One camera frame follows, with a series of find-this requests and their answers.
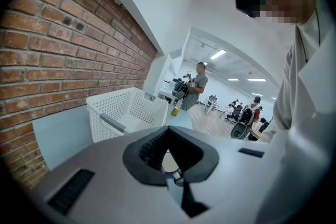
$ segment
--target vent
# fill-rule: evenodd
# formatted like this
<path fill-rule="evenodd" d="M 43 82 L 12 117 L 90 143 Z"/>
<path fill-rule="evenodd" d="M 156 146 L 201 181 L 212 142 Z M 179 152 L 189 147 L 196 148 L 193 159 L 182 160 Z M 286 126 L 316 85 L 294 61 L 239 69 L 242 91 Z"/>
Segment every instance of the vent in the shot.
<path fill-rule="evenodd" d="M 49 200 L 48 205 L 66 216 L 78 197 L 94 176 L 94 172 L 81 169 Z"/>

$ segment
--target white ceiling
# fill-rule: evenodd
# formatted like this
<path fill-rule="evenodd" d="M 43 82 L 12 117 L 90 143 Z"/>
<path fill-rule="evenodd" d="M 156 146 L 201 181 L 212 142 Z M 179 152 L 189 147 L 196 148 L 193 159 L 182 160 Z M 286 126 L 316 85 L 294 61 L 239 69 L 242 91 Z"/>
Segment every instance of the white ceiling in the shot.
<path fill-rule="evenodd" d="M 231 51 L 212 60 L 211 56 L 221 49 L 224 49 L 223 46 L 204 37 L 190 35 L 184 52 L 184 60 L 191 63 L 207 62 L 208 73 L 224 80 L 247 95 L 252 96 L 252 93 L 259 93 L 263 95 L 261 98 L 264 101 L 274 102 L 271 97 L 277 96 L 278 89 L 270 81 L 267 79 L 266 82 L 247 80 L 248 78 L 265 78 L 252 64 Z M 239 79 L 239 81 L 227 81 L 227 79 Z"/>

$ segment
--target gray t-shirt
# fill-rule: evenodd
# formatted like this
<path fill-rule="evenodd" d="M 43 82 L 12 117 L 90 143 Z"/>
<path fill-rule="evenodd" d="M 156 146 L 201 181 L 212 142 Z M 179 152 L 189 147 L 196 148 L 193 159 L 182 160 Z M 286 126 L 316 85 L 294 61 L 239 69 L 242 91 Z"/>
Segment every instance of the gray t-shirt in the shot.
<path fill-rule="evenodd" d="M 205 88 L 207 82 L 208 82 L 208 77 L 206 75 L 199 75 L 199 74 L 191 80 L 191 83 L 194 83 L 196 88 Z M 181 109 L 187 111 L 194 104 L 196 104 L 199 97 L 200 97 L 199 93 L 191 93 L 189 89 L 182 103 Z"/>

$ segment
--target black backpack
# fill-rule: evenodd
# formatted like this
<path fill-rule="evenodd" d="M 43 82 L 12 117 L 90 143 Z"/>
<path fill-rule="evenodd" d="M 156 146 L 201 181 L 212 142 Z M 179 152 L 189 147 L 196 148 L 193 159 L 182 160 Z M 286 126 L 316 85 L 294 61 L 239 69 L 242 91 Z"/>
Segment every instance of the black backpack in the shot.
<path fill-rule="evenodd" d="M 249 104 L 248 107 L 243 111 L 241 117 L 239 118 L 238 122 L 241 122 L 245 126 L 248 126 L 251 124 L 251 122 L 254 119 L 254 113 L 258 109 L 257 106 L 254 108 L 251 108 L 251 105 Z"/>

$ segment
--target black slot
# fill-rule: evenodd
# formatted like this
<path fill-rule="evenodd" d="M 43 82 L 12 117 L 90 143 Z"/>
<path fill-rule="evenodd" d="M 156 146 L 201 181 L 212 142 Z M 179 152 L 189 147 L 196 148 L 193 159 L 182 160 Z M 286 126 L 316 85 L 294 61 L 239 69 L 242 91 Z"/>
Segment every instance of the black slot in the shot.
<path fill-rule="evenodd" d="M 251 155 L 251 156 L 255 156 L 258 158 L 261 158 L 265 152 L 261 152 L 261 151 L 254 151 L 254 150 L 249 150 L 248 148 L 241 148 L 240 150 L 238 150 L 238 152 L 247 154 L 247 155 Z"/>
<path fill-rule="evenodd" d="M 94 176 L 94 172 L 81 169 L 49 200 L 48 205 L 63 216 L 69 212 Z"/>

